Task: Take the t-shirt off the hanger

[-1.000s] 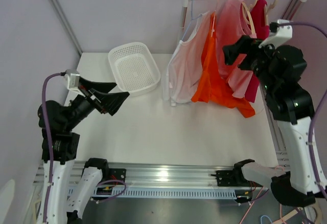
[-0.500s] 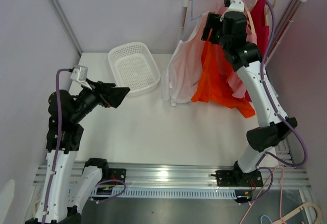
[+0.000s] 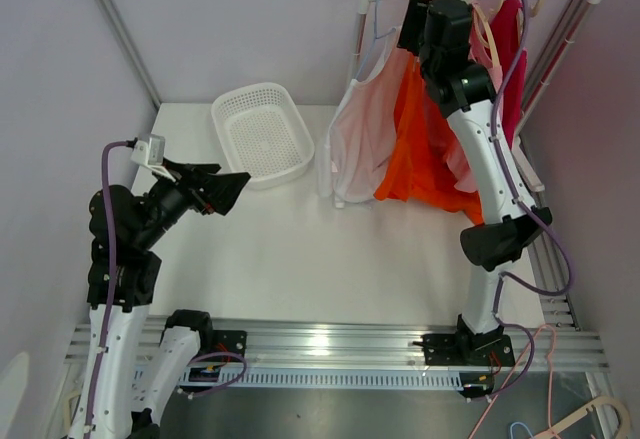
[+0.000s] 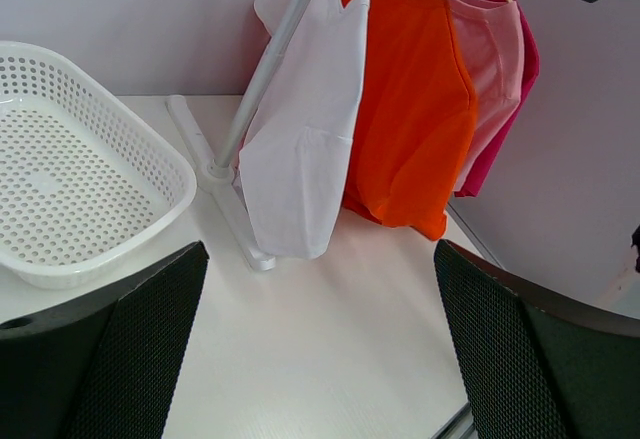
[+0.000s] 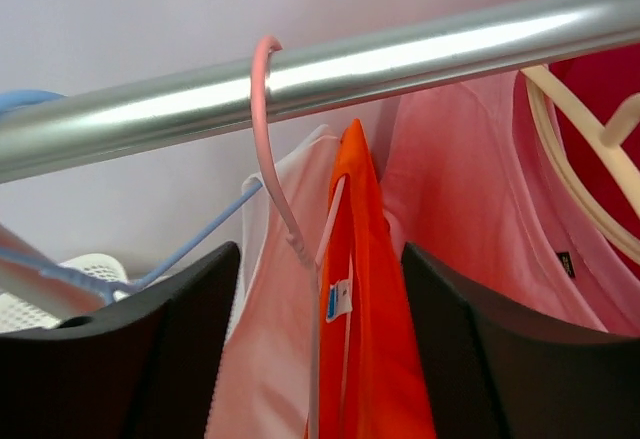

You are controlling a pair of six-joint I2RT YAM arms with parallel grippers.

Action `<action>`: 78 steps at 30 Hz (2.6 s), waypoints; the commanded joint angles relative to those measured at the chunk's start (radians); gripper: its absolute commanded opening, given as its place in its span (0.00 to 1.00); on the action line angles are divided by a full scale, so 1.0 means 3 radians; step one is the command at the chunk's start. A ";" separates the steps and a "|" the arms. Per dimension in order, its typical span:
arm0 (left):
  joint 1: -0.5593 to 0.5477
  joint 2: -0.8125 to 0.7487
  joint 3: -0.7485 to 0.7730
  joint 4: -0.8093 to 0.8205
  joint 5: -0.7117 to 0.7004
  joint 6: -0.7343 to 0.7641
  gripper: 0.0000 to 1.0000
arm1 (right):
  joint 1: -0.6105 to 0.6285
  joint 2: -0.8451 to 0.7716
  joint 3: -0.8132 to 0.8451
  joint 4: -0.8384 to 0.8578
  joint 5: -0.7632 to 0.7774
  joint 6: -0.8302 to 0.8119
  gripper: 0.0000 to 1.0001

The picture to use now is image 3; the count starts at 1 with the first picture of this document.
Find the cream wooden hanger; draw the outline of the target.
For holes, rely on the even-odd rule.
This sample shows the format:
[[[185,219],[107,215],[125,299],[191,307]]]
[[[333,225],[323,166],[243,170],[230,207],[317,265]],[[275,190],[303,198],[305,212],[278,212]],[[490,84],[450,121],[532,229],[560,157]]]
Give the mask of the cream wooden hanger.
[[[501,9],[504,2],[505,0],[500,0],[498,8],[496,10],[490,9],[489,15],[485,14],[481,5],[477,1],[472,2],[473,23],[476,27],[476,36],[481,45],[485,49],[489,50],[489,56],[493,67],[497,67],[499,65],[499,57],[489,19],[495,16],[495,14]]]

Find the orange t shirt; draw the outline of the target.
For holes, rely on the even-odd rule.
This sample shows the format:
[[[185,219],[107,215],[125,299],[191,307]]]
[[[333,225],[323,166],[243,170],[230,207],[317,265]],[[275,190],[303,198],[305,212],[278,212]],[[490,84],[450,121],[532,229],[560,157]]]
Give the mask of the orange t shirt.
[[[444,160],[444,152],[457,140],[426,94],[418,61],[413,57],[404,69],[393,119],[396,142],[374,198],[415,199],[446,212],[462,212],[474,225],[482,223],[478,194],[455,187],[457,179]]]

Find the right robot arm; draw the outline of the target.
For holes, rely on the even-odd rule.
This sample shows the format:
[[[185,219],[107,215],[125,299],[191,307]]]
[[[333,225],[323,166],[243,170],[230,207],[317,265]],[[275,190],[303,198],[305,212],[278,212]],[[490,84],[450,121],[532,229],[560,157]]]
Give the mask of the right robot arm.
[[[399,39],[420,63],[427,130],[448,127],[479,193],[482,221],[460,234],[473,268],[455,351],[470,364],[486,357],[502,337],[507,326],[499,316],[503,281],[552,221],[550,210],[537,208],[518,181],[498,117],[501,93],[488,69],[470,58],[472,23],[473,7],[464,0],[411,0]]]

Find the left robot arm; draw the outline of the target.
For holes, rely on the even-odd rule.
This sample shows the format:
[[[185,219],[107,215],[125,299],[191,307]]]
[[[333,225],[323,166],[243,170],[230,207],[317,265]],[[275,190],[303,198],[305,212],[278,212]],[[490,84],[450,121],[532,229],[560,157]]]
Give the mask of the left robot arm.
[[[155,244],[181,217],[226,215],[248,184],[247,172],[218,164],[162,163],[148,192],[105,182],[89,204],[90,343],[71,438],[156,438],[166,404],[193,360],[242,362],[204,311],[178,309],[166,320],[157,352],[139,380],[137,348],[161,268]]]

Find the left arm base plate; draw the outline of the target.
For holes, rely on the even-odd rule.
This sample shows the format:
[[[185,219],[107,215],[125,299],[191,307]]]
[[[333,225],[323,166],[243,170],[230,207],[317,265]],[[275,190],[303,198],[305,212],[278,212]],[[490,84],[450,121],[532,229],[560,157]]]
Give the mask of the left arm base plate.
[[[201,347],[200,352],[222,353],[222,356],[214,357],[213,361],[239,362],[238,356],[245,355],[246,343],[247,332],[244,330],[215,330]]]

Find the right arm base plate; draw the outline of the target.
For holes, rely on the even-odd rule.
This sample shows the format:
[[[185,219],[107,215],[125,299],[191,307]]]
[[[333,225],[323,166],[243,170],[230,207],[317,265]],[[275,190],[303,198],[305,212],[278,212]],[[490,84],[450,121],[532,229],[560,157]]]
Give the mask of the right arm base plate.
[[[486,334],[428,333],[411,343],[431,366],[513,366],[511,339],[502,329]]]

